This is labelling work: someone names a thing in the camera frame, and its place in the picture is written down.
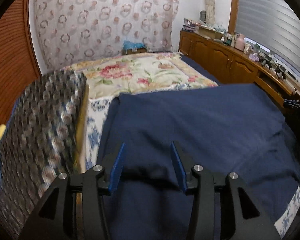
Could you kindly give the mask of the dark circle-patterned folded cloth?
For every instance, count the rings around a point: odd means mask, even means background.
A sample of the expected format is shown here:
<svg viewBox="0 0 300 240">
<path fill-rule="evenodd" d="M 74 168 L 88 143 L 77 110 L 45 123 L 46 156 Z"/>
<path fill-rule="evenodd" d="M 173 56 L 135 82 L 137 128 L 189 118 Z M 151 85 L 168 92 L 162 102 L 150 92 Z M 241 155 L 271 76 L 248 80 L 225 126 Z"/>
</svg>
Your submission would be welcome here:
<svg viewBox="0 0 300 240">
<path fill-rule="evenodd" d="M 83 73 L 51 72 L 14 104 L 0 139 L 0 224 L 13 239 L 54 179 L 76 169 L 76 123 L 86 85 Z"/>
</svg>

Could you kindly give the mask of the wooden sideboard cabinet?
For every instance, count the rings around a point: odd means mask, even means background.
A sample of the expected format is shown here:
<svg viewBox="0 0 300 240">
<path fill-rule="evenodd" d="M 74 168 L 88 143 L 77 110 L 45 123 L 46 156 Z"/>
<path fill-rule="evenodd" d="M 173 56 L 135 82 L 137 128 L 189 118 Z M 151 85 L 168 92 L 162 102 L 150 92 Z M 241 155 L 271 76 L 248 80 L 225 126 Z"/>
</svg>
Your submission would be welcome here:
<svg viewBox="0 0 300 240">
<path fill-rule="evenodd" d="M 254 83 L 280 106 L 285 99 L 300 100 L 300 84 L 289 75 L 281 80 L 273 70 L 251 61 L 235 48 L 181 31 L 179 50 L 220 83 Z"/>
</svg>

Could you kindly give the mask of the yellow folded cloth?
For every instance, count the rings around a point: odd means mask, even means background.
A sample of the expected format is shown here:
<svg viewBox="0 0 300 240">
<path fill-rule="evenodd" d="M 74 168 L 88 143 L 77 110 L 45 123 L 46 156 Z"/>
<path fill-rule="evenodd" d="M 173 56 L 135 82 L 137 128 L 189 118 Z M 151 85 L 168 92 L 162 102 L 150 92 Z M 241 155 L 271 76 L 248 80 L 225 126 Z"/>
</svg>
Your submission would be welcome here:
<svg viewBox="0 0 300 240">
<path fill-rule="evenodd" d="M 89 103 L 89 85 L 85 86 L 79 115 L 76 123 L 76 153 L 75 166 L 78 173 L 84 173 L 85 154 L 86 154 L 86 127 L 87 127 L 87 112 Z"/>
</svg>

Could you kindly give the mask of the pink jug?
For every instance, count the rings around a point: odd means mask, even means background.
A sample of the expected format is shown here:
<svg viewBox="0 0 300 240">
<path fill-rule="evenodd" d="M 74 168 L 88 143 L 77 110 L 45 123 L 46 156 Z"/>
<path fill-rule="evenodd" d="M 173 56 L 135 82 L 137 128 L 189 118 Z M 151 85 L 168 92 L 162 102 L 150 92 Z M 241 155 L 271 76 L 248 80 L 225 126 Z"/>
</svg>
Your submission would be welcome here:
<svg viewBox="0 0 300 240">
<path fill-rule="evenodd" d="M 245 47 L 245 36 L 243 34 L 237 34 L 236 35 L 236 42 L 235 42 L 235 48 L 240 50 L 240 51 L 244 51 L 244 47 Z"/>
</svg>

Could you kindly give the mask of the grey window blind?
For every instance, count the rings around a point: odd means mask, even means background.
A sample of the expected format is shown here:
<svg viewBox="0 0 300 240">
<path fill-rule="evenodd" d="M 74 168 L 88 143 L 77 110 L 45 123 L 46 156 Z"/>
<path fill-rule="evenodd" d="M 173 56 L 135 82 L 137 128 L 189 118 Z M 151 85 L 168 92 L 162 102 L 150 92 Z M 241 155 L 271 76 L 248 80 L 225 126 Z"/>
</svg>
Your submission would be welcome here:
<svg viewBox="0 0 300 240">
<path fill-rule="evenodd" d="M 273 51 L 300 77 L 300 20 L 284 0 L 239 0 L 235 31 Z"/>
</svg>

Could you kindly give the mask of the navy blue bed sheet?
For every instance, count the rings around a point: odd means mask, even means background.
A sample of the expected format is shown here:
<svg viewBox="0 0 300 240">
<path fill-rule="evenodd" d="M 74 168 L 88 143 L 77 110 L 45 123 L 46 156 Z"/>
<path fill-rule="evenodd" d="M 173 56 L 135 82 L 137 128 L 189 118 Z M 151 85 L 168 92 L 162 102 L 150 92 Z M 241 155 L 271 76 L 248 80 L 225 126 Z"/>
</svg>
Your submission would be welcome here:
<svg viewBox="0 0 300 240">
<path fill-rule="evenodd" d="M 196 63 L 191 58 L 186 57 L 185 55 L 182 55 L 181 56 L 181 60 L 183 60 L 190 67 L 192 67 L 193 69 L 195 69 L 197 72 L 199 72 L 203 76 L 207 77 L 208 79 L 210 79 L 212 81 L 215 81 L 218 85 L 221 84 L 212 74 L 210 74 L 207 70 L 205 70 L 201 65 L 199 65 L 198 63 Z"/>
</svg>

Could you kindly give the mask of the cardboard box on sideboard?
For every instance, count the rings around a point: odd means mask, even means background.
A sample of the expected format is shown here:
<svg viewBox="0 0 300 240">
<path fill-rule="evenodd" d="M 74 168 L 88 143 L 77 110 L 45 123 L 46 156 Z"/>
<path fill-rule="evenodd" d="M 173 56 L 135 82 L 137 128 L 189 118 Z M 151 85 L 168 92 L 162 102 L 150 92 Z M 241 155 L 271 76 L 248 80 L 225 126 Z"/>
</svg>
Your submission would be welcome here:
<svg viewBox="0 0 300 240">
<path fill-rule="evenodd" d="M 215 31 L 214 29 L 206 28 L 206 27 L 198 27 L 197 33 L 202 37 L 210 38 L 210 39 L 220 40 L 222 37 L 221 33 Z"/>
</svg>

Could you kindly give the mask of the floral pink bed quilt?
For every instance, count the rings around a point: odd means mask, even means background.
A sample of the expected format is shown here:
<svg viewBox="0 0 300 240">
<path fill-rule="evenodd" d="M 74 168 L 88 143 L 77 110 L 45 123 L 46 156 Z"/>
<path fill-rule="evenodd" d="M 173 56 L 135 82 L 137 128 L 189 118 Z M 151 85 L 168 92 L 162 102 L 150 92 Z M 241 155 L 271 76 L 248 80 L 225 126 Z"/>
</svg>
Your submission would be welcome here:
<svg viewBox="0 0 300 240">
<path fill-rule="evenodd" d="M 142 93 L 173 85 L 188 84 L 195 88 L 215 87 L 217 82 L 201 67 L 187 63 L 179 53 L 139 53 L 82 61 L 64 70 L 82 72 L 89 85 L 89 97 L 97 99 L 120 93 Z"/>
</svg>

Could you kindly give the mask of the small white desk fan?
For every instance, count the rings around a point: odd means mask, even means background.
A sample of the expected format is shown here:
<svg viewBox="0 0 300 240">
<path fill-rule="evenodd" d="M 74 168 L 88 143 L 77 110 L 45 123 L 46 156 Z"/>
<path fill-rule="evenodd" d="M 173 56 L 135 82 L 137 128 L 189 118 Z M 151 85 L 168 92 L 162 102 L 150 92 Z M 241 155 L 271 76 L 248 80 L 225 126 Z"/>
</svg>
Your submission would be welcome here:
<svg viewBox="0 0 300 240">
<path fill-rule="evenodd" d="M 206 23 L 206 11 L 202 10 L 199 15 L 200 21 Z"/>
</svg>

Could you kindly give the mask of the brown louvered wardrobe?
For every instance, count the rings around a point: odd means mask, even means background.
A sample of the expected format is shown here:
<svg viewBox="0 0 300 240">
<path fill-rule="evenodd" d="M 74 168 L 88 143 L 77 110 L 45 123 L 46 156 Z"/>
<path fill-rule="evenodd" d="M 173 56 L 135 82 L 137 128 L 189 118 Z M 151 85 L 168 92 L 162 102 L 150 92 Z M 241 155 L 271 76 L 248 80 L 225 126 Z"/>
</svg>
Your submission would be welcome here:
<svg viewBox="0 0 300 240">
<path fill-rule="evenodd" d="M 0 125 L 24 88 L 41 76 L 30 35 L 29 0 L 15 0 L 0 19 Z"/>
</svg>

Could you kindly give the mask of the cardboard box with blue bag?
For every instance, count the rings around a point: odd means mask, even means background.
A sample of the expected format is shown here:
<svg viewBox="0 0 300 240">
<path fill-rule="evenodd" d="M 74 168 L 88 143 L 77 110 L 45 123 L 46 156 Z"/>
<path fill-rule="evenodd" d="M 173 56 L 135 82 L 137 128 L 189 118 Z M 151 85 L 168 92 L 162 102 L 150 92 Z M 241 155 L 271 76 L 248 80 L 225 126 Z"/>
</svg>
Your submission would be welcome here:
<svg viewBox="0 0 300 240">
<path fill-rule="evenodd" d="M 146 51 L 147 51 L 147 47 L 145 46 L 144 43 L 131 42 L 131 41 L 125 40 L 122 45 L 122 54 L 123 55 L 145 53 Z"/>
</svg>

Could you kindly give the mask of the circle-patterned sheer curtain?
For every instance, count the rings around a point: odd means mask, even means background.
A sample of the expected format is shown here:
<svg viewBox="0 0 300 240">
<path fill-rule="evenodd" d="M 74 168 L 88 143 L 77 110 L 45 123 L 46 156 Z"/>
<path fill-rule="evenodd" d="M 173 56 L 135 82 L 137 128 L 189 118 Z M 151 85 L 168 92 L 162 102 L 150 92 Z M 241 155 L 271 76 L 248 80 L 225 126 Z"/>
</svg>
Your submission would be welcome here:
<svg viewBox="0 0 300 240">
<path fill-rule="evenodd" d="M 48 70 L 113 57 L 124 44 L 172 50 L 179 0 L 32 0 L 36 35 Z"/>
</svg>

